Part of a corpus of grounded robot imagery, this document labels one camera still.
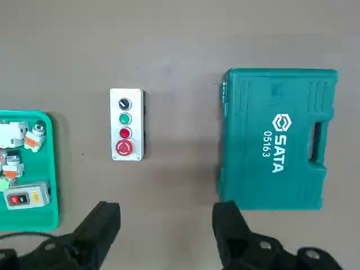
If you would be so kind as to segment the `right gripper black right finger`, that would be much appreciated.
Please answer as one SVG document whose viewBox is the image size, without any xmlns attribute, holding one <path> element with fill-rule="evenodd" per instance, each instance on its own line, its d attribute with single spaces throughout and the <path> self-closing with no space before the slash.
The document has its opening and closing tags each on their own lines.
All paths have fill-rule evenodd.
<svg viewBox="0 0 360 270">
<path fill-rule="evenodd" d="M 223 269 L 341 269 L 322 249 L 302 247 L 292 254 L 275 238 L 253 232 L 233 201 L 214 204 L 212 228 Z"/>
</svg>

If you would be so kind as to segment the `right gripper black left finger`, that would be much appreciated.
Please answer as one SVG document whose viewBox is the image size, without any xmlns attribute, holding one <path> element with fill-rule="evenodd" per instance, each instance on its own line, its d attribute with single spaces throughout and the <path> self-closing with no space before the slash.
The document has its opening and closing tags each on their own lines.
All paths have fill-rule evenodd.
<svg viewBox="0 0 360 270">
<path fill-rule="evenodd" d="M 121 228 L 120 205 L 100 201 L 72 232 L 54 236 L 44 232 L 14 232 L 1 236 L 44 237 L 33 251 L 19 256 L 1 249 L 1 269 L 100 269 Z"/>
</svg>

